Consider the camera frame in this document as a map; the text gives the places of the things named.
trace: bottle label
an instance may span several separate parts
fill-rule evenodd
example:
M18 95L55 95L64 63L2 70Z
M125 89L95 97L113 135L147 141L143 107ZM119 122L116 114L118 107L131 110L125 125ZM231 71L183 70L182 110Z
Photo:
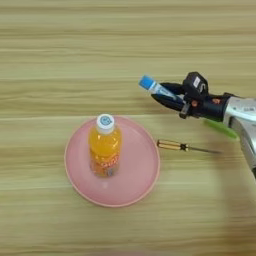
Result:
M114 154L111 157L101 157L90 151L91 154L91 169L102 177L110 177L115 174L119 166L119 154Z

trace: wooden table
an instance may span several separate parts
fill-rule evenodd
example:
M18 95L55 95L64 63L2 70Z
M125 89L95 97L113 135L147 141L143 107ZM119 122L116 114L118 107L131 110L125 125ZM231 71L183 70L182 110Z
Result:
M1 1L0 56L0 255L256 255L256 184L239 142L138 87L144 74L181 82L197 70L213 93L256 97L254 0ZM95 206L63 155L102 112L224 153L161 151L147 198Z

